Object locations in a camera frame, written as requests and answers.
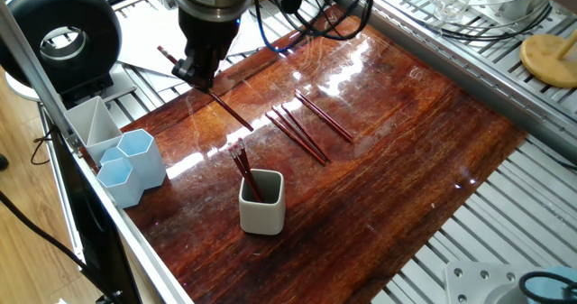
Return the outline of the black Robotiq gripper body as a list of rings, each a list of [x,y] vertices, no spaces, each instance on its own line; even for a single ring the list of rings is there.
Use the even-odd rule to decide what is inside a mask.
[[[202,20],[179,9],[179,27],[187,43],[185,54],[198,70],[217,70],[239,31],[239,18],[225,22]]]

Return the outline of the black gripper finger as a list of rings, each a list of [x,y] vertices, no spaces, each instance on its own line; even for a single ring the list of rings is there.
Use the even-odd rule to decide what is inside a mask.
[[[208,74],[194,62],[192,57],[178,60],[171,72],[175,77],[180,78],[201,92],[207,92],[209,89]]]
[[[215,75],[217,74],[220,66],[220,59],[219,58],[210,58],[207,61],[207,83],[206,86],[208,88],[212,88],[215,81]]]

